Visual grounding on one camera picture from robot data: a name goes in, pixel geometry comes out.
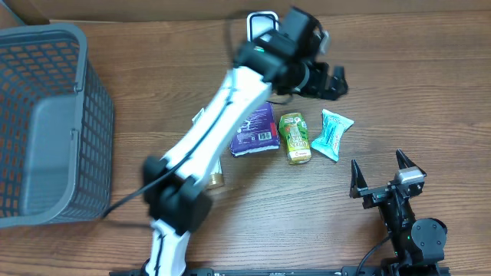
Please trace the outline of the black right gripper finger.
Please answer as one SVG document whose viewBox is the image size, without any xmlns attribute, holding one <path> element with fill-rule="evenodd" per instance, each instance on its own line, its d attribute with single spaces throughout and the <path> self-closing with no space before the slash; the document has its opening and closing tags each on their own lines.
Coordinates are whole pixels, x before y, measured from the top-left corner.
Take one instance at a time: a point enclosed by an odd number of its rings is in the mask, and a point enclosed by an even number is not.
<svg viewBox="0 0 491 276">
<path fill-rule="evenodd" d="M 367 183 L 355 159 L 351 161 L 351 192 L 361 192 L 367 189 Z"/>
<path fill-rule="evenodd" d="M 423 169 L 421 169 L 416 163 L 414 163 L 401 149 L 396 150 L 396 158 L 397 158 L 399 169 L 416 167 L 420 170 L 423 176 L 427 175 L 427 173 Z"/>
</svg>

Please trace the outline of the teal snack packet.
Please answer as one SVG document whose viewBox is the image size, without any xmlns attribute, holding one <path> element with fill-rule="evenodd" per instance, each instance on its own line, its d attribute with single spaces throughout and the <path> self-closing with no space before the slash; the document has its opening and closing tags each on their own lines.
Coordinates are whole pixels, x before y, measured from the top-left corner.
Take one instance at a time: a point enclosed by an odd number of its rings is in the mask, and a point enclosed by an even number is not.
<svg viewBox="0 0 491 276">
<path fill-rule="evenodd" d="M 329 110 L 322 110 L 321 134 L 311 142 L 311 148 L 324 154 L 329 159 L 339 160 L 340 142 L 343 134 L 354 124 L 354 121 Z"/>
</svg>

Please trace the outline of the green tea carton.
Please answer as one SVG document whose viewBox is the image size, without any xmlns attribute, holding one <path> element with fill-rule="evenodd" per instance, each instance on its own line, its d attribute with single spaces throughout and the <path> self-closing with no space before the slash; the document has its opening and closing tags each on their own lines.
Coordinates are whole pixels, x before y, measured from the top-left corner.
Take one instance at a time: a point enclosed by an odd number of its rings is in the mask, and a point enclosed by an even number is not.
<svg viewBox="0 0 491 276">
<path fill-rule="evenodd" d="M 308 127 L 300 113 L 287 113 L 279 121 L 279 133 L 285 140 L 288 163 L 297 165 L 311 159 Z"/>
</svg>

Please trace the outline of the purple snack packet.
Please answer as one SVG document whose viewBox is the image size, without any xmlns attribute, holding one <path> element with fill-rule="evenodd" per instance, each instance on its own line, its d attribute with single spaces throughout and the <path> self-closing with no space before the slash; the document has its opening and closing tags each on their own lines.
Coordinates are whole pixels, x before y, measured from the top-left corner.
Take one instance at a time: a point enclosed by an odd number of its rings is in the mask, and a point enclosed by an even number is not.
<svg viewBox="0 0 491 276">
<path fill-rule="evenodd" d="M 264 103 L 245 119 L 229 144 L 234 157 L 266 150 L 277 150 L 280 137 L 271 103 Z"/>
</svg>

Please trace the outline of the white cream tube gold cap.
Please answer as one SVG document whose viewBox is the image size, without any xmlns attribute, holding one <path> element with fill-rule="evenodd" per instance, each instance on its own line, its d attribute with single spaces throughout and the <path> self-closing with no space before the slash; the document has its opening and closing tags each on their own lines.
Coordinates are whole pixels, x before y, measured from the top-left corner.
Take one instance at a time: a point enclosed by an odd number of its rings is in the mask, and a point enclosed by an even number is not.
<svg viewBox="0 0 491 276">
<path fill-rule="evenodd" d="M 196 124 L 201 116 L 204 114 L 205 110 L 203 108 L 192 118 L 192 123 Z M 210 173 L 209 182 L 206 186 L 207 189 L 216 189 L 225 184 L 223 174 L 222 174 L 222 166 L 221 160 L 218 158 L 213 166 L 213 169 Z"/>
</svg>

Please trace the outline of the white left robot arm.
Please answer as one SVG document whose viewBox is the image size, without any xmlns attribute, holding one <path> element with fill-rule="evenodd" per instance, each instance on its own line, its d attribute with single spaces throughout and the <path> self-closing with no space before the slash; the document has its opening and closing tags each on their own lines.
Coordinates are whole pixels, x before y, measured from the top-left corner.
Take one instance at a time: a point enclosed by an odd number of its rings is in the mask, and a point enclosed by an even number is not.
<svg viewBox="0 0 491 276">
<path fill-rule="evenodd" d="M 189 132 L 161 159 L 143 165 L 143 199 L 153 244 L 144 275 L 181 275 L 192 232 L 212 206 L 212 168 L 245 119 L 272 92 L 337 100 L 348 91 L 344 69 L 317 62 L 330 42 L 317 18 L 293 7 L 278 29 L 240 46 L 215 97 Z"/>
</svg>

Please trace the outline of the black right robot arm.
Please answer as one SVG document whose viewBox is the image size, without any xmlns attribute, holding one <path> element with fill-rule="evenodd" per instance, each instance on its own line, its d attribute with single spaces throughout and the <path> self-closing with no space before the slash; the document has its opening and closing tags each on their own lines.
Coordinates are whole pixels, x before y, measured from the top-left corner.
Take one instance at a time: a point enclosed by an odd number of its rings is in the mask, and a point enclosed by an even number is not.
<svg viewBox="0 0 491 276">
<path fill-rule="evenodd" d="M 417 219 L 410 199 L 423 191 L 427 173 L 410 160 L 401 149 L 396 151 L 399 170 L 385 186 L 370 189 L 358 163 L 351 161 L 350 197 L 363 199 L 365 209 L 379 209 L 387 237 L 376 244 L 361 260 L 355 275 L 426 275 L 446 276 L 448 267 L 439 266 L 445 258 L 447 226 L 436 218 Z M 395 256 L 385 258 L 378 267 L 366 261 L 386 242 Z"/>
</svg>

